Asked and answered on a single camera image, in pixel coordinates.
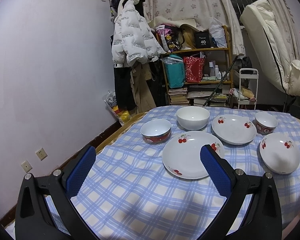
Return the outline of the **cherry plate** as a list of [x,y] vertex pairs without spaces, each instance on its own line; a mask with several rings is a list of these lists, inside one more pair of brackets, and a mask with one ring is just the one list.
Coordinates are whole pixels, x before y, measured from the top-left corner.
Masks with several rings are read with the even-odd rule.
[[248,144],[257,135],[255,125],[246,116],[219,115],[213,119],[211,127],[221,141],[230,145]]
[[290,174],[300,164],[300,150],[296,143],[283,133],[270,133],[262,139],[260,156],[271,171],[277,174]]
[[210,145],[220,157],[224,157],[224,146],[217,137],[203,131],[189,131],[167,142],[162,152],[163,165],[179,178],[205,178],[208,173],[200,161],[200,150],[204,145]]

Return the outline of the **large white bowl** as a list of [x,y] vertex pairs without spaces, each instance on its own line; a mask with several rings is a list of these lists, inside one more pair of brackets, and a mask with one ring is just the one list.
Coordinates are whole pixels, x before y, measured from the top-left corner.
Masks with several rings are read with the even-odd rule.
[[189,131],[203,129],[209,120],[210,112],[197,106],[182,107],[177,110],[177,121],[181,127]]

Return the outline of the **red patterned bowl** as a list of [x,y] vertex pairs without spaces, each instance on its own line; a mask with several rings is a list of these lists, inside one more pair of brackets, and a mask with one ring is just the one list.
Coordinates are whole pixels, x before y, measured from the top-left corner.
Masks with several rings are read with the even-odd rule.
[[145,124],[140,132],[146,142],[156,144],[165,141],[171,135],[172,125],[165,119],[154,119]]
[[277,119],[267,112],[257,112],[255,114],[255,124],[258,133],[269,134],[277,127]]

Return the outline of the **blue plaid tablecloth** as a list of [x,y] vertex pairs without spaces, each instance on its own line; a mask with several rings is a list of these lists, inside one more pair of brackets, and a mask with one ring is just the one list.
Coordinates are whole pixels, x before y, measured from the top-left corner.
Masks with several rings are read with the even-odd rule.
[[[75,208],[100,239],[197,239],[217,215],[225,198],[209,177],[183,180],[162,163],[165,143],[149,144],[140,128],[152,119],[166,119],[173,136],[180,106],[149,111],[113,144],[97,155],[77,196]],[[287,113],[270,112],[279,122],[274,132],[289,136],[300,150],[300,123]],[[224,145],[233,168],[261,176],[269,169],[259,154],[263,136],[245,146]],[[300,165],[289,175],[274,174],[280,198],[282,227],[300,213]]]

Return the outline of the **yellow plastic bag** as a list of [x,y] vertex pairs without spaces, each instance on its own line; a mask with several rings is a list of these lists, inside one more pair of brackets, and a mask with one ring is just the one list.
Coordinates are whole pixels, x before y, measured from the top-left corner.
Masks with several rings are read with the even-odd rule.
[[104,96],[104,103],[111,113],[119,120],[120,124],[125,125],[132,117],[126,109],[120,108],[117,104],[115,92],[108,91]]

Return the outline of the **stack of books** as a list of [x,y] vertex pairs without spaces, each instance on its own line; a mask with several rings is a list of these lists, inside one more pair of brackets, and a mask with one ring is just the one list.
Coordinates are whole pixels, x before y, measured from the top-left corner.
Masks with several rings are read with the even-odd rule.
[[188,105],[187,88],[169,89],[168,96],[171,105]]

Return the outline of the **white utility cart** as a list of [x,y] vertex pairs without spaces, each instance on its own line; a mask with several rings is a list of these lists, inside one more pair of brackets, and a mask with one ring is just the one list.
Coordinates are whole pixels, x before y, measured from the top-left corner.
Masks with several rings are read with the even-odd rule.
[[255,68],[234,71],[238,87],[234,89],[234,103],[238,109],[256,109],[259,72]]

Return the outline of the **red patterned bag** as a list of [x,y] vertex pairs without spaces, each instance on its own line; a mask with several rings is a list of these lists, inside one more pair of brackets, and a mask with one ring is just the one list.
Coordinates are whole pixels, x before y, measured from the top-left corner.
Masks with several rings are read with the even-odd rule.
[[198,83],[202,80],[205,59],[186,56],[183,58],[185,65],[185,78],[188,83]]

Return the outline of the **wooden shelf unit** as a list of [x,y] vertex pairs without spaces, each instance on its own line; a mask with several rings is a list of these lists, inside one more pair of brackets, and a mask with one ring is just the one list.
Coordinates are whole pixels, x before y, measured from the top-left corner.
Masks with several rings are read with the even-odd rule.
[[[165,87],[168,94],[168,90],[171,89],[168,85],[168,79],[166,75],[165,65],[162,61],[163,58],[168,57],[170,55],[177,55],[182,59],[186,56],[200,57],[205,59],[204,69],[203,69],[203,77],[202,80],[198,83],[188,83],[185,82],[183,87],[187,88],[187,99],[189,100],[189,104],[192,100],[190,96],[190,92],[194,90],[202,91],[201,96],[209,97],[212,91],[217,87],[219,81],[222,76],[225,75],[228,68],[232,63],[232,51],[230,48],[230,34],[228,32],[227,26],[222,26],[224,30],[224,37],[226,39],[226,47],[225,48],[201,48],[201,49],[187,49],[187,50],[176,50],[172,52],[168,52],[164,55],[161,55],[161,62],[163,67],[163,73],[165,78]],[[219,87],[219,89],[215,92],[213,97],[207,106],[225,106],[232,107],[233,99],[232,95],[230,95],[230,89],[234,87],[233,84],[233,70],[226,75],[223,84]]]

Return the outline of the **teal bag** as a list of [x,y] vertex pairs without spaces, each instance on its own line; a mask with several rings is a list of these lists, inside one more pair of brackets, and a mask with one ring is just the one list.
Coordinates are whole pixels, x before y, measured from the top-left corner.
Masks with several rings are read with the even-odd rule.
[[183,59],[177,55],[170,55],[162,59],[166,75],[168,79],[168,85],[171,89],[181,88],[185,82],[185,65]]

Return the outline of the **black box with 40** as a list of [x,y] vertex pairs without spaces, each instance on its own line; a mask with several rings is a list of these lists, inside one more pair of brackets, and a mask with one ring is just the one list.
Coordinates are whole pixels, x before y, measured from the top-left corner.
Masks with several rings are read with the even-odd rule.
[[194,33],[194,41],[197,49],[211,48],[209,31],[198,31]]

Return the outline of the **white puffer jacket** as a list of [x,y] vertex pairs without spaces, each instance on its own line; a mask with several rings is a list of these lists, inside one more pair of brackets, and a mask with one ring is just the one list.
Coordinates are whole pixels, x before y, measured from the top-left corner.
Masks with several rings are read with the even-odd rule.
[[166,53],[136,5],[143,0],[121,0],[114,20],[112,56],[114,67],[131,67],[157,61]]

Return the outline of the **floral curtain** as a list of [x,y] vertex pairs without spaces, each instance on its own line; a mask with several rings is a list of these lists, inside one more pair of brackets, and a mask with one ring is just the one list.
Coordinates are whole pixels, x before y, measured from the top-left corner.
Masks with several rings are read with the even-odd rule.
[[194,20],[198,30],[210,27],[215,18],[230,29],[232,53],[244,55],[245,47],[239,21],[230,0],[145,0],[144,14],[151,27],[168,22]]

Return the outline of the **wall power socket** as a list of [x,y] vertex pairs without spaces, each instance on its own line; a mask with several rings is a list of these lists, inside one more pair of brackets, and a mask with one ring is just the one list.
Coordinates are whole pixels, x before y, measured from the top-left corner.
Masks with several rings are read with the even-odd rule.
[[36,155],[40,161],[44,160],[47,157],[47,153],[43,148],[36,151]]

